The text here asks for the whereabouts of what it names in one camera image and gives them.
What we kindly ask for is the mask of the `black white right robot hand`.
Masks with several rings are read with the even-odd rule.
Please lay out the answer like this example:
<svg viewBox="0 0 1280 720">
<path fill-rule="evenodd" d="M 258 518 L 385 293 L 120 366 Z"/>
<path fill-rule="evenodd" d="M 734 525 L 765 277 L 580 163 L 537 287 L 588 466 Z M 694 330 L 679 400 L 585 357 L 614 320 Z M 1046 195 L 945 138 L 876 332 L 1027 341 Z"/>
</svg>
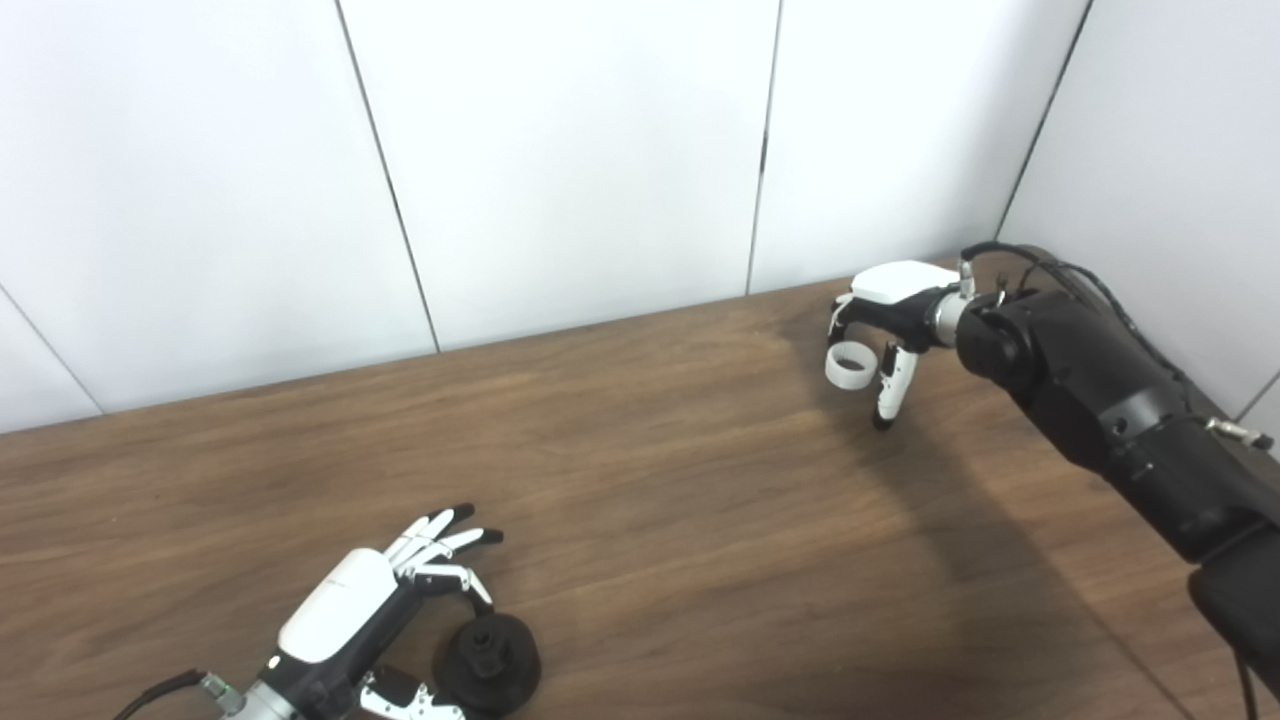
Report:
<svg viewBox="0 0 1280 720">
<path fill-rule="evenodd" d="M 879 382 L 872 424 L 887 430 L 896 421 L 920 356 L 952 348 L 969 299 L 961 274 L 905 260 L 858 273 L 832 306 L 824 373 L 845 391 Z"/>
</svg>

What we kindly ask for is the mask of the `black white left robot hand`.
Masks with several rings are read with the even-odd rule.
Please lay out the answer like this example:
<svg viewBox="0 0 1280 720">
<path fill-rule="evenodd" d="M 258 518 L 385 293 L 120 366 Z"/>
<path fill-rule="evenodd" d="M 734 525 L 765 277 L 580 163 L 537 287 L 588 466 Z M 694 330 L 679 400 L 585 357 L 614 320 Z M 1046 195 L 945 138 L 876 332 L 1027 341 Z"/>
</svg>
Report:
<svg viewBox="0 0 1280 720">
<path fill-rule="evenodd" d="M 498 529 L 453 530 L 475 512 L 461 503 L 430 512 L 385 550 L 349 551 L 279 630 L 276 647 L 228 719 L 485 719 L 484 711 L 380 662 L 422 605 L 461 594 L 476 616 L 494 601 L 458 555 L 499 544 Z"/>
</svg>

